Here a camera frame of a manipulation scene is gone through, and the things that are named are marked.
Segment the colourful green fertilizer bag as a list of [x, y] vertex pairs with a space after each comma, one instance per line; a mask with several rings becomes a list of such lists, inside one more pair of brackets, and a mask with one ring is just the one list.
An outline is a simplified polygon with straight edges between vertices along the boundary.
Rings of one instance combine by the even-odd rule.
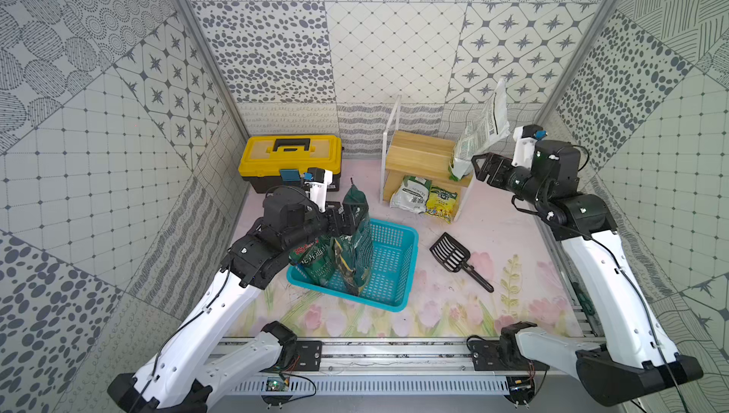
[[289, 254], [290, 264], [300, 267], [314, 285], [326, 287], [334, 272], [333, 242], [329, 236], [320, 236]]

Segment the tall dark green fertilizer bag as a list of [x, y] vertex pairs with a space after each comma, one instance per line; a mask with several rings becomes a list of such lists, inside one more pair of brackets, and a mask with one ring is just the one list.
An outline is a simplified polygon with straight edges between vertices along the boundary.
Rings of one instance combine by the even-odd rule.
[[334, 210], [350, 213], [350, 235], [334, 236], [335, 264], [348, 294], [359, 296], [370, 280], [374, 244], [366, 194], [354, 182]]

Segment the yellow small fertilizer bag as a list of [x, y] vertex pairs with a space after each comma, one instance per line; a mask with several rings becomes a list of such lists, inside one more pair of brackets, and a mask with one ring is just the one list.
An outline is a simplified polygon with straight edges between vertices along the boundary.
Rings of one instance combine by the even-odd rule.
[[425, 213], [451, 223], [458, 204], [458, 194], [438, 186], [432, 186], [425, 203]]

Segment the clear white fertilizer bag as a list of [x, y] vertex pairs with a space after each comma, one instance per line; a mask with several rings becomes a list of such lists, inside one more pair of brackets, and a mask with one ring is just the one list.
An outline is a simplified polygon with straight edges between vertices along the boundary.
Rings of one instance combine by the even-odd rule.
[[506, 82], [501, 78], [495, 93], [477, 110], [476, 120], [467, 122], [452, 151], [449, 179], [459, 181], [471, 174], [472, 157], [486, 153], [511, 133], [508, 120]]

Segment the white green small fertilizer bag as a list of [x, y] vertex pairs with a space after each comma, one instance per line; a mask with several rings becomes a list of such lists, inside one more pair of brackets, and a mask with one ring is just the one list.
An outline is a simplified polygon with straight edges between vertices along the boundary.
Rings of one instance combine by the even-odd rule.
[[405, 176], [398, 190], [391, 196], [389, 207], [412, 214], [426, 212], [432, 181], [424, 177]]

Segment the teal plastic basket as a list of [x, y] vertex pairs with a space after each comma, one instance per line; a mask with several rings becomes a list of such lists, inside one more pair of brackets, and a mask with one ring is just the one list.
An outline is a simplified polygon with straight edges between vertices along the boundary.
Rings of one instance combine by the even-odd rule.
[[296, 287], [364, 304], [387, 312], [402, 312], [407, 305], [415, 276], [419, 235], [413, 228], [371, 219], [373, 266], [368, 285], [360, 295], [347, 293], [343, 277], [336, 272], [326, 287], [318, 286], [298, 266], [290, 266], [288, 282]]

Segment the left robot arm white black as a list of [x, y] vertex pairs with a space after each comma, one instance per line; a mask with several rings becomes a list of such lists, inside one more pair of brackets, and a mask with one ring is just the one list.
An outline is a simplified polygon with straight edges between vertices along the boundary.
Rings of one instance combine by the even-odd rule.
[[237, 317], [290, 264], [292, 250], [321, 236], [351, 236], [361, 212], [326, 199], [315, 184], [266, 194], [263, 215], [227, 251], [208, 291], [161, 349], [134, 373], [118, 375], [107, 393], [124, 412], [206, 412], [235, 386], [295, 359], [297, 337], [271, 322], [242, 348], [216, 361], [212, 351]]

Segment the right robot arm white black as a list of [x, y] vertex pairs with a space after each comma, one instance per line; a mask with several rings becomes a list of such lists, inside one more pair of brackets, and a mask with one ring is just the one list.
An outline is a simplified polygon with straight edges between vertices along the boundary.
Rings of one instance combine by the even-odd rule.
[[601, 322], [605, 343], [577, 342], [532, 322], [503, 329], [506, 365], [537, 362], [577, 379], [600, 405], [613, 407], [698, 381], [699, 361], [682, 354], [651, 310], [626, 260], [609, 207], [578, 191], [581, 149], [565, 141], [535, 143], [528, 167], [485, 153], [472, 158], [477, 180], [528, 203], [577, 268]]

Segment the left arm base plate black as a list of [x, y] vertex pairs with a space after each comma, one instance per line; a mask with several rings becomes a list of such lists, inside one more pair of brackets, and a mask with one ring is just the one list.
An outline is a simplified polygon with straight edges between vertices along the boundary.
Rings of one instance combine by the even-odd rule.
[[273, 366], [276, 372], [319, 371], [323, 342], [314, 340], [284, 344]]

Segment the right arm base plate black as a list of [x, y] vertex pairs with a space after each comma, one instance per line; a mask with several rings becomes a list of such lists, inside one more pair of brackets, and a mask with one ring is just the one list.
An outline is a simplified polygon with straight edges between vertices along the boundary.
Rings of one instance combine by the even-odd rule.
[[478, 335], [469, 336], [465, 342], [476, 371], [536, 371], [549, 370], [543, 363], [527, 360], [510, 351], [499, 339], [486, 339]]

